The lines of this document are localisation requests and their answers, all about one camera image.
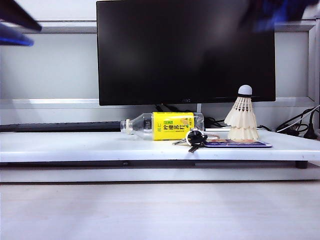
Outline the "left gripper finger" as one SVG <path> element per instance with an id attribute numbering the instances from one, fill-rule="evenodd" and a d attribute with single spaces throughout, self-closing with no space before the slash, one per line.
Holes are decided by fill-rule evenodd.
<path id="1" fill-rule="evenodd" d="M 15 0 L 0 1 L 0 19 L 38 32 L 42 30 L 42 26 Z"/>
<path id="2" fill-rule="evenodd" d="M 17 30 L 1 23 L 0 44 L 5 46 L 33 46 L 34 41 Z"/>

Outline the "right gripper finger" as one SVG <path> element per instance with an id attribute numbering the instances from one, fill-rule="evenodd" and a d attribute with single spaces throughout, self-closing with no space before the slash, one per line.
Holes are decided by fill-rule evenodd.
<path id="1" fill-rule="evenodd" d="M 311 0 L 277 0 L 274 22 L 300 21 L 305 9 L 311 4 Z"/>
<path id="2" fill-rule="evenodd" d="M 255 33 L 273 31 L 277 20 L 276 8 L 254 8 L 252 31 Z"/>

